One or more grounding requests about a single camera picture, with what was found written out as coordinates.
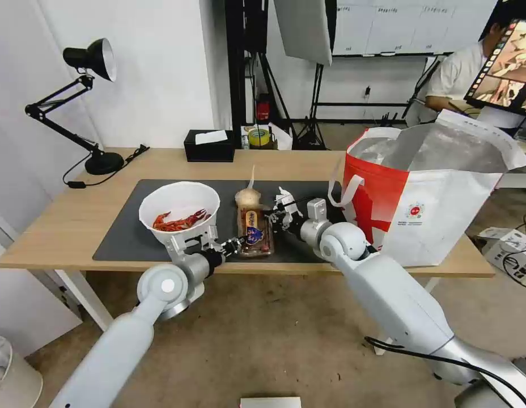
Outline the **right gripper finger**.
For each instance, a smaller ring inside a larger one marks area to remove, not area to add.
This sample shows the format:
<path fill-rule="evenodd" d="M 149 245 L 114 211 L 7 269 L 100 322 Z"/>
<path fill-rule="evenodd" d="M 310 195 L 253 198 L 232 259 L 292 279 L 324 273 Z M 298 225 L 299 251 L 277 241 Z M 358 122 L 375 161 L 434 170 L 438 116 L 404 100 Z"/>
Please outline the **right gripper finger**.
<path fill-rule="evenodd" d="M 298 217 L 296 202 L 275 202 L 269 219 L 295 219 Z"/>
<path fill-rule="evenodd" d="M 266 218 L 270 224 L 273 233 L 282 233 L 289 228 L 289 222 L 286 220 L 286 214 L 268 214 Z"/>

